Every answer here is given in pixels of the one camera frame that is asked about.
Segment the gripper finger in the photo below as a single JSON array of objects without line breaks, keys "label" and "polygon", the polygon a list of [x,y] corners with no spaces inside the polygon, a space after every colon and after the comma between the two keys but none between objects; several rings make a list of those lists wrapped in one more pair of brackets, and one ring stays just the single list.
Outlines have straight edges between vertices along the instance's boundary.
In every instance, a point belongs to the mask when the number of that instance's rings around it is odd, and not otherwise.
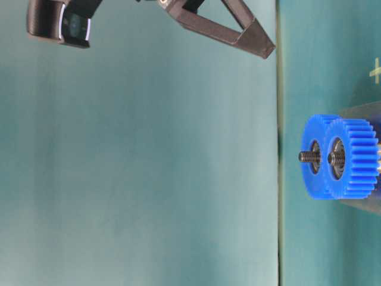
[{"label": "gripper finger", "polygon": [[222,2],[242,28],[240,32],[198,15],[198,8],[203,3],[203,1],[172,0],[160,1],[159,5],[184,29],[249,52],[263,59],[268,58],[275,50],[275,44],[244,1]]}]

